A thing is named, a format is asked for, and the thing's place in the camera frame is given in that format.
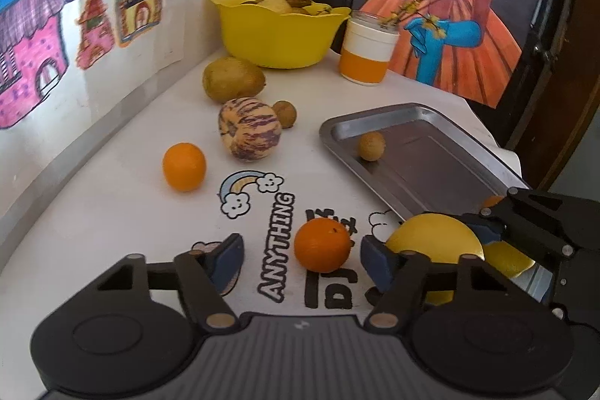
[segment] woman in red dress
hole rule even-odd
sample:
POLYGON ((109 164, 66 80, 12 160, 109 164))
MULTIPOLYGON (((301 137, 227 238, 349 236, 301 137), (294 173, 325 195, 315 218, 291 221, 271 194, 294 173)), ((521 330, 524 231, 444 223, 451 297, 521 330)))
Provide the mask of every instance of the woman in red dress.
MULTIPOLYGON (((362 10, 388 17, 410 1, 368 0, 362 10)), ((419 21, 407 19, 400 28, 410 32, 401 31, 389 69, 495 107, 521 56, 521 48, 491 10, 491 0, 431 1, 421 12, 441 19, 448 38, 432 40, 430 31, 415 29, 419 21), (453 29, 454 34, 460 32, 463 36, 450 36, 453 29)))

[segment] yellow flowers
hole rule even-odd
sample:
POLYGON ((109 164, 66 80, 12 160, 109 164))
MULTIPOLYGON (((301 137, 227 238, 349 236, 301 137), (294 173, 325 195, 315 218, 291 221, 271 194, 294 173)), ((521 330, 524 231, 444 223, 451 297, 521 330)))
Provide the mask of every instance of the yellow flowers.
POLYGON ((421 26, 424 27, 426 30, 430 30, 433 33, 433 37, 435 39, 444 39, 446 37, 446 30, 440 28, 440 25, 438 24, 439 21, 440 18, 438 18, 437 16, 428 14, 423 16, 423 24, 421 24, 421 26))
POLYGON ((419 10, 439 2, 440 0, 412 0, 402 4, 397 10, 393 11, 388 18, 381 21, 382 26, 395 26, 403 21, 406 21, 411 16, 419 15, 423 20, 423 27, 433 32, 436 39, 446 37, 446 30, 438 25, 439 18, 431 15, 424 15, 419 10))

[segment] table surface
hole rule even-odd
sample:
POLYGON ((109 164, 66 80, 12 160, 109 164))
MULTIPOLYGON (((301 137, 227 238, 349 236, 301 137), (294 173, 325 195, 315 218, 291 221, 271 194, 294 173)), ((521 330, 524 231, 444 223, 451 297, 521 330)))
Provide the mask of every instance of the table surface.
MULTIPOLYGON (((364 318, 371 307, 364 292, 373 284, 360 266, 359 246, 354 246, 344 264, 342 277, 317 275, 316 281, 314 276, 308 280, 291 248, 279 249, 275 268, 265 268, 269 219, 278 201, 293 201, 287 206, 286 221, 291 236, 307 219, 319 215, 340 219, 357 244, 365 234, 385 239, 394 230, 397 218, 386 205, 320 143, 319 127, 331 117, 397 103, 423 103, 492 148, 520 174, 516 155, 497 148, 460 97, 392 73, 374 87, 353 84, 337 75, 334 53, 307 69, 266 70, 267 86, 259 97, 269 104, 291 101, 298 121, 284 131, 276 151, 265 160, 239 162, 220 142, 219 105, 202 90, 202 71, 215 57, 151 103, 96 154, 50 204, 4 268, 0 275, 2 400, 32 400, 40 395, 43 385, 29 356, 34 328, 131 252, 144 253, 148 262, 170 261, 198 241, 208 244, 240 232, 245 263, 225 297, 236 313, 355 313, 364 318), (164 152, 182 141, 199 146, 208 162, 202 187, 186 195, 172 191, 161 173, 164 152), (251 172, 250 178, 244 171, 251 172), (258 191, 256 175, 269 173, 283 180, 275 189, 279 193, 258 191), (234 191, 246 184, 243 191, 250 203, 248 212, 235 218, 224 213, 228 209, 222 208, 219 195, 222 184, 228 191, 231 182, 234 191)), ((174 292, 156 292, 153 297, 178 307, 174 292)))

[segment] blue glove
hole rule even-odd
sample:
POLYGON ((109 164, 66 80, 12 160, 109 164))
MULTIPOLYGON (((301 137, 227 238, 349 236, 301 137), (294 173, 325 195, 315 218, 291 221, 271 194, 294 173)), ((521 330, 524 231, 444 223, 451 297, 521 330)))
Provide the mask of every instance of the blue glove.
POLYGON ((424 18, 415 18, 406 27, 411 35, 415 57, 419 58, 416 79, 427 85, 433 85, 442 62, 444 45, 459 48, 475 48, 481 44, 481 28, 475 21, 438 21, 437 25, 446 31, 446 37, 436 39, 431 30, 422 25, 424 18))

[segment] metal tray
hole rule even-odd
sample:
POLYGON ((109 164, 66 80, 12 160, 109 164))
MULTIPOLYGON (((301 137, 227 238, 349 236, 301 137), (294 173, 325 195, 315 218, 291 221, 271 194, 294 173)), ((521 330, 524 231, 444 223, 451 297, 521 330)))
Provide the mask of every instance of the metal tray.
MULTIPOLYGON (((406 220, 423 211, 477 212, 491 195, 529 186, 488 148, 436 110, 417 103, 329 119, 325 146, 406 220), (358 139, 379 131, 386 150, 376 162, 358 156, 358 139)), ((551 274, 536 266, 515 282, 538 300, 551 274)))

